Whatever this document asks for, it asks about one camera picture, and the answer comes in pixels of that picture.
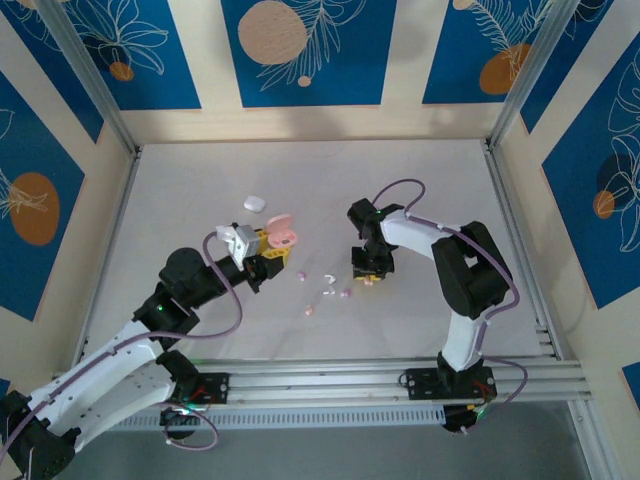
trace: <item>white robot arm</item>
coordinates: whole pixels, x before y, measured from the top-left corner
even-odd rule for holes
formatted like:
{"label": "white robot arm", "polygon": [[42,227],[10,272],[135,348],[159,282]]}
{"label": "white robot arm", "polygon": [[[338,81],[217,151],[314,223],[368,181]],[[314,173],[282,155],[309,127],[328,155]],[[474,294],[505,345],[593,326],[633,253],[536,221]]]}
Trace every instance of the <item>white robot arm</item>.
{"label": "white robot arm", "polygon": [[[404,247],[434,260],[433,245],[451,235],[416,220],[426,219],[397,210],[381,222],[382,235],[389,245]],[[456,372],[466,370],[480,360],[476,343],[482,322],[481,317],[473,319],[452,311],[442,356]]]}
{"label": "white robot arm", "polygon": [[199,323],[195,309],[243,282],[258,293],[284,268],[289,249],[269,250],[264,231],[249,226],[218,231],[233,255],[207,266],[197,250],[176,250],[154,293],[104,347],[29,397],[13,391],[0,400],[0,462],[8,453],[29,480],[49,480],[91,440],[142,409],[226,403],[228,375],[201,374],[171,348]]}
{"label": "white robot arm", "polygon": [[354,278],[382,280],[393,273],[392,252],[398,247],[434,261],[452,315],[435,372],[442,388],[428,389],[433,396],[422,399],[471,398],[470,385],[484,385],[491,376],[479,351],[485,312],[503,302],[511,284],[511,274],[487,228],[471,222],[452,229],[408,213],[401,205],[377,209],[367,199],[354,203],[347,216],[365,240],[363,247],[352,248]]}

